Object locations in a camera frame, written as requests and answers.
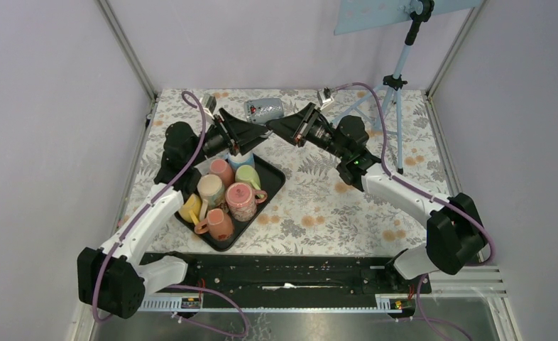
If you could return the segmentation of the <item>grey mug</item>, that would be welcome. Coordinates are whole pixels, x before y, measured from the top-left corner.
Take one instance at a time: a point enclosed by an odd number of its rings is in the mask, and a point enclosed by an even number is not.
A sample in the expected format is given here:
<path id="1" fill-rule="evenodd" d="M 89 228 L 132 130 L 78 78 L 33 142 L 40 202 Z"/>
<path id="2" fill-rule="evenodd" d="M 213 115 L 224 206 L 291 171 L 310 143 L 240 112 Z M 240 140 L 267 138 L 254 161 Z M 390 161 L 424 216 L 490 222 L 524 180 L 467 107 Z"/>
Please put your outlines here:
<path id="1" fill-rule="evenodd" d="M 244 110 L 246 121 L 260 125 L 285 115 L 281 99 L 275 97 L 247 100 L 244 103 Z"/>

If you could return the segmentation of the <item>light green mug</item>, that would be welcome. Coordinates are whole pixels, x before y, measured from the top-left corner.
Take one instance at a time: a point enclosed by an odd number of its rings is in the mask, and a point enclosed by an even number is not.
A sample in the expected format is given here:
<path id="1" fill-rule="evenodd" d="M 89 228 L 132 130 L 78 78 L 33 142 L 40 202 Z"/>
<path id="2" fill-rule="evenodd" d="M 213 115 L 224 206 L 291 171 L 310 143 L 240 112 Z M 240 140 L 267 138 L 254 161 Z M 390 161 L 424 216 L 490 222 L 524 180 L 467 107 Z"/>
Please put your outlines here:
<path id="1" fill-rule="evenodd" d="M 253 166 L 247 164 L 237 168 L 235 181 L 237 183 L 247 183 L 255 190 L 261 189 L 261 179 L 258 172 Z"/>

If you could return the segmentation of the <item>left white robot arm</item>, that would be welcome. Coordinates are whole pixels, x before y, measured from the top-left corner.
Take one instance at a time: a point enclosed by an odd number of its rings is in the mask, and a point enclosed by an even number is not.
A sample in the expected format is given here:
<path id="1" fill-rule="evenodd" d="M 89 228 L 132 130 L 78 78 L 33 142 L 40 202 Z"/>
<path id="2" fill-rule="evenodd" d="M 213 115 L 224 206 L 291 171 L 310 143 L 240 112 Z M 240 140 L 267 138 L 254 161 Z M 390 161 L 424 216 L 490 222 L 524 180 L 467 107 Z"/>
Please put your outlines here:
<path id="1" fill-rule="evenodd" d="M 195 192 L 201 173 L 197 165 L 222 152 L 245 154 L 267 138 L 269 130 L 233 117 L 225 109 L 205 114 L 196 134 L 177 121 L 165 131 L 161 166 L 145 200 L 120 229 L 98 249 L 84 248 L 77 257 L 78 298 L 93 313 L 104 310 L 130 318 L 143 299 L 171 285 L 194 289 L 196 270 L 181 256 L 166 255 L 142 262 L 159 230 Z"/>

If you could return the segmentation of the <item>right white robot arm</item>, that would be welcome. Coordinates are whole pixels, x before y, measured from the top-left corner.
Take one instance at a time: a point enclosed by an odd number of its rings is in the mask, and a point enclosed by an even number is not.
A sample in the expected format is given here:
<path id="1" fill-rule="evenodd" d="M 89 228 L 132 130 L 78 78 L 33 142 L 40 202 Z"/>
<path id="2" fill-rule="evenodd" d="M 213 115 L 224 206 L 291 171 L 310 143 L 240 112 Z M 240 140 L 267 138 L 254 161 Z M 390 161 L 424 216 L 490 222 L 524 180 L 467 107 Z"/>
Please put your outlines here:
<path id="1" fill-rule="evenodd" d="M 455 275 L 488 244 L 471 197 L 449 197 L 392 173 L 366 147 L 369 135 L 362 118 L 347 115 L 332 126 L 313 103 L 296 114 L 266 123 L 274 134 L 294 146 L 311 143 L 339 159 L 340 178 L 360 191 L 382 198 L 415 218 L 426 229 L 425 244 L 406 249 L 390 262 L 386 286 L 396 293 L 422 274 Z"/>

